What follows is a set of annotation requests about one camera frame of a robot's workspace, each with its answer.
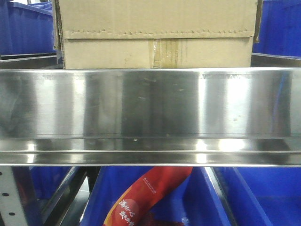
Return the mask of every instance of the metal shelf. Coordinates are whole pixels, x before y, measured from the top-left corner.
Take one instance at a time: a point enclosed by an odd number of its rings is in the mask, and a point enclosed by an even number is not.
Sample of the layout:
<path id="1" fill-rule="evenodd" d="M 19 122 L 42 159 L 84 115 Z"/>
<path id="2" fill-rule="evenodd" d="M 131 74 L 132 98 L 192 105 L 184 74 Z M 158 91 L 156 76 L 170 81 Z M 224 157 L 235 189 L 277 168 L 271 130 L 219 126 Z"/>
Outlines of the metal shelf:
<path id="1" fill-rule="evenodd" d="M 0 165 L 301 165 L 299 68 L 2 70 L 0 81 Z"/>

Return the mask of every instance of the brown cardboard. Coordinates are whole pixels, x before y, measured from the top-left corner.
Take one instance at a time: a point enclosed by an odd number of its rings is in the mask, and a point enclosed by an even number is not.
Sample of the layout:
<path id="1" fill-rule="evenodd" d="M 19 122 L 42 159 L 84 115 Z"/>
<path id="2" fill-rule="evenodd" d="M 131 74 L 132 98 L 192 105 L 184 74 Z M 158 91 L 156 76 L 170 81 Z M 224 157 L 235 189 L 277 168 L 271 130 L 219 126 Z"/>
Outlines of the brown cardboard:
<path id="1" fill-rule="evenodd" d="M 55 0 L 65 68 L 249 66 L 257 0 Z"/>

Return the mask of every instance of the metal post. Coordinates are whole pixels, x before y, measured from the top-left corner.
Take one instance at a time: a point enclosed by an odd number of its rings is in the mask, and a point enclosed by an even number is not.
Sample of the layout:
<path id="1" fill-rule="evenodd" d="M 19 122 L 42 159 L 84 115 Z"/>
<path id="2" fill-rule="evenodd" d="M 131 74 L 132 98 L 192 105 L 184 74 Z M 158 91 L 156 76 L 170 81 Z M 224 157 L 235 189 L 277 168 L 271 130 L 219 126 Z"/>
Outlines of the metal post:
<path id="1" fill-rule="evenodd" d="M 28 167 L 0 166 L 0 213 L 5 226 L 42 226 Z"/>

